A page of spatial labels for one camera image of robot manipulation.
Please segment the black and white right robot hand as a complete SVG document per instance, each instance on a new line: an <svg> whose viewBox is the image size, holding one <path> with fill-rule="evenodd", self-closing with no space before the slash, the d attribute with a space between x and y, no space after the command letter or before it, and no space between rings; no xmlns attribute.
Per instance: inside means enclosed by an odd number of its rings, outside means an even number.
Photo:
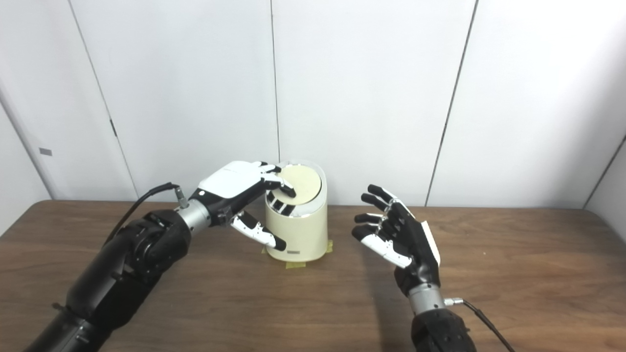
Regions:
<svg viewBox="0 0 626 352"><path fill-rule="evenodd" d="M385 188L371 184L361 200L376 207L380 214L362 213L352 236L383 259L396 266L394 279L401 292L425 285L441 286L440 254L425 223L418 221L408 207Z"/></svg>

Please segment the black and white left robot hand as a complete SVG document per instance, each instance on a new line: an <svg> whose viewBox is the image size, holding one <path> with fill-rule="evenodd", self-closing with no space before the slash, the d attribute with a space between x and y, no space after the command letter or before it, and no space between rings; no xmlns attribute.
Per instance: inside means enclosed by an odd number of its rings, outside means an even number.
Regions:
<svg viewBox="0 0 626 352"><path fill-rule="evenodd" d="M296 196L294 187L279 176L281 171L281 167L265 162L230 162L199 183L189 205L201 206L207 227L230 225L248 238L284 251L286 242L245 211L268 190Z"/></svg>

